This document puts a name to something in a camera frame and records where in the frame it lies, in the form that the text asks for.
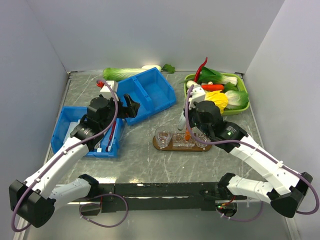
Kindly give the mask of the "orange toothpaste tube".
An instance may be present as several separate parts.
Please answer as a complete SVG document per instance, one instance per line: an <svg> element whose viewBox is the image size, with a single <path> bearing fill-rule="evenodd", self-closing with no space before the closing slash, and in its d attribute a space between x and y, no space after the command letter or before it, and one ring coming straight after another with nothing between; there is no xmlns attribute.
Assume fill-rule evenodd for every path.
<svg viewBox="0 0 320 240"><path fill-rule="evenodd" d="M190 132L188 131L188 129L185 130L185 135L184 135L184 139L185 141L189 141L191 139L191 135Z"/></svg>

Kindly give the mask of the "clear plastic tray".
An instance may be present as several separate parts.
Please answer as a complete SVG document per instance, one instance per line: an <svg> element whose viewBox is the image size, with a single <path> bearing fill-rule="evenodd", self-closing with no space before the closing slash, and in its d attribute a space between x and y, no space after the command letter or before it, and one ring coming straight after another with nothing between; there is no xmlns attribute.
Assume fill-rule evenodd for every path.
<svg viewBox="0 0 320 240"><path fill-rule="evenodd" d="M185 132L175 132L172 135L173 148L191 148L195 146L195 141L191 137L189 141L185 141Z"/></svg>

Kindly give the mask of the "red toothbrush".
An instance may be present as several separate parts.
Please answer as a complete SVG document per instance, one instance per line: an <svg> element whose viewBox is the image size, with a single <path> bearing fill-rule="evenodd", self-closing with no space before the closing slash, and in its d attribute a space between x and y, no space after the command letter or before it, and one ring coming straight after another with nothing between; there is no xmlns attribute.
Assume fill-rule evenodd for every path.
<svg viewBox="0 0 320 240"><path fill-rule="evenodd" d="M113 125L112 125L112 128L111 128L111 132L110 132L109 139L108 139L108 144L107 144L107 147L105 149L106 152L109 152L111 150L111 148L112 148L116 125L117 125L117 122L115 121L113 123Z"/></svg>

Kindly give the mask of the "clear faceted plastic cup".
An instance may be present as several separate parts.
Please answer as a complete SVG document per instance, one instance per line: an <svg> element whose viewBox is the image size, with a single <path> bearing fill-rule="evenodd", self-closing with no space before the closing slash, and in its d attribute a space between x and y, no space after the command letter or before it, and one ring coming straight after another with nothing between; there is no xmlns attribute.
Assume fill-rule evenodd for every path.
<svg viewBox="0 0 320 240"><path fill-rule="evenodd" d="M160 126L155 130L155 140L160 149L169 146L173 136L173 129L170 126Z"/></svg>

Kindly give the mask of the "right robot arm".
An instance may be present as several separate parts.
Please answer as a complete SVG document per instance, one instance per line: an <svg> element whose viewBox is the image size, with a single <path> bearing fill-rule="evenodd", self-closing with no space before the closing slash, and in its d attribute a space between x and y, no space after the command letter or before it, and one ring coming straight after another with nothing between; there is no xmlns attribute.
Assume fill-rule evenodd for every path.
<svg viewBox="0 0 320 240"><path fill-rule="evenodd" d="M313 177L299 173L265 151L239 125L225 121L212 101L185 103L187 129L197 127L209 138L209 144L237 157L264 178L256 181L226 173L219 181L218 193L223 199L246 196L268 203L280 215L293 218L311 185Z"/></svg>

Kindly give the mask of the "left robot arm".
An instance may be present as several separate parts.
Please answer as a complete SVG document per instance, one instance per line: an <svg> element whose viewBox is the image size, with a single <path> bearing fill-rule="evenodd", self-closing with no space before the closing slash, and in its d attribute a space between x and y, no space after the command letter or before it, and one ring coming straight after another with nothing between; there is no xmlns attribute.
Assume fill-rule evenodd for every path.
<svg viewBox="0 0 320 240"><path fill-rule="evenodd" d="M107 99L99 95L93 98L86 114L56 154L26 180L15 180L9 186L13 212L11 228L14 232L19 232L15 226L16 216L39 228L63 205L76 199L93 201L98 197L99 182L87 174L80 175L64 187L56 185L78 160L94 149L117 119L137 116L140 104L129 94L125 94L124 99L126 106L114 97Z"/></svg>

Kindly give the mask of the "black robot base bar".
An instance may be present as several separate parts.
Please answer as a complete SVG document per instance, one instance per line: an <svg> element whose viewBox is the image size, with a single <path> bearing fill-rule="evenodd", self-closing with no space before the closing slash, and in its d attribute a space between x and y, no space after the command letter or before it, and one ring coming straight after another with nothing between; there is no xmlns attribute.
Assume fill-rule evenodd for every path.
<svg viewBox="0 0 320 240"><path fill-rule="evenodd" d="M171 182L171 183L101 183L96 198L76 198L75 202L102 202L103 213L130 211L187 210L215 211L216 204L228 202L234 196L218 186L217 182Z"/></svg>

